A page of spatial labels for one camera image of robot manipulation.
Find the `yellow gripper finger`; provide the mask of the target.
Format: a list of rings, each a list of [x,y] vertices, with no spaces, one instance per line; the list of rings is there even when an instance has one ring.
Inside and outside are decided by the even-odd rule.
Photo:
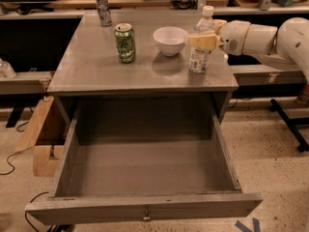
[[[224,19],[215,19],[214,20],[214,32],[218,33],[221,27],[226,23],[227,21]]]
[[[188,46],[197,47],[205,50],[218,48],[220,38],[212,31],[206,33],[188,34],[184,37],[184,43]]]

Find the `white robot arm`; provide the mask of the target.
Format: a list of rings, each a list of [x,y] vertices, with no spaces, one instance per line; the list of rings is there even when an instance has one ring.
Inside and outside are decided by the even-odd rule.
[[[293,17],[279,28],[248,21],[217,20],[220,27],[191,33],[184,43],[203,50],[221,48],[235,56],[246,55],[268,66],[297,66],[309,79],[309,20]]]

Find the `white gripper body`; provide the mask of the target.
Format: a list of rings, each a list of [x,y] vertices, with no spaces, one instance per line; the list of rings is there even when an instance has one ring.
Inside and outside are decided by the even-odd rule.
[[[221,49],[227,54],[240,56],[250,25],[250,22],[240,20],[233,20],[224,24],[219,30],[222,41]]]

